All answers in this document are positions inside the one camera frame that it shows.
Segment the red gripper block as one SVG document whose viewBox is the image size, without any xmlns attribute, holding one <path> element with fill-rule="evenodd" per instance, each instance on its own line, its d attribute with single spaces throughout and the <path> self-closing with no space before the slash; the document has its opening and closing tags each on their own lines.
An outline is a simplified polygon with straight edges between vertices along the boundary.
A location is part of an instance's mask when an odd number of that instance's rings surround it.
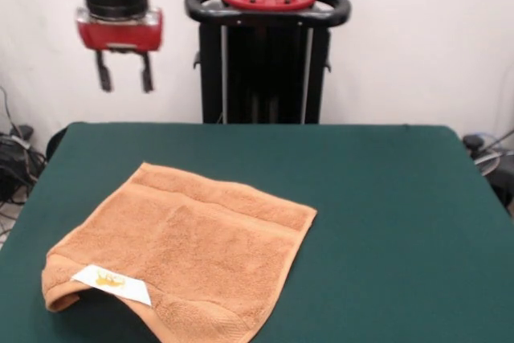
<svg viewBox="0 0 514 343">
<path fill-rule="evenodd" d="M 95 51 L 96 67 L 100 87 L 104 92 L 112 92 L 112 81 L 104 64 L 106 50 L 132 50 L 140 52 L 143 68 L 141 82 L 143 91 L 150 93 L 153 88 L 151 60 L 148 51 L 158 51 L 162 43 L 164 16 L 159 8 L 149 9 L 140 18 L 109 21 L 95 18 L 89 10 L 80 7 L 76 11 L 76 25 L 84 46 Z"/>
</svg>

